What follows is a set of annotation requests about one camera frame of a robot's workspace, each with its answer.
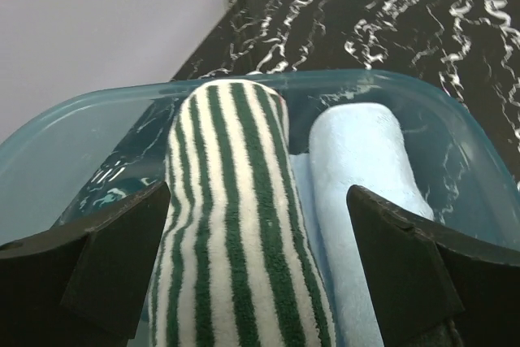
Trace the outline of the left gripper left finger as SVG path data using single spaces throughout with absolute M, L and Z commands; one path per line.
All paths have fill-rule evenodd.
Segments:
M 157 182 L 1 247 L 3 346 L 125 346 L 135 337 L 170 201 Z

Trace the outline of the light blue towel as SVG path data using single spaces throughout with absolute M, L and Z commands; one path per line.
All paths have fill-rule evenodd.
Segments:
M 434 219 L 416 185 L 399 121 L 378 103 L 330 107 L 311 127 L 308 152 L 293 154 L 290 161 L 310 249 L 331 305 L 333 344 L 381 346 L 346 195 L 361 185 Z

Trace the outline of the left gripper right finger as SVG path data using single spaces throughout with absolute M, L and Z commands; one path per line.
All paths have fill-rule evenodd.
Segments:
M 386 346 L 517 346 L 519 252 L 411 213 L 359 185 L 346 195 Z

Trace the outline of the green white striped towel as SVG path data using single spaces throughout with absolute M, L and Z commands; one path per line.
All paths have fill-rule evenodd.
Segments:
M 149 287 L 152 346 L 334 346 L 288 152 L 285 100 L 213 80 L 168 133 L 171 193 Z

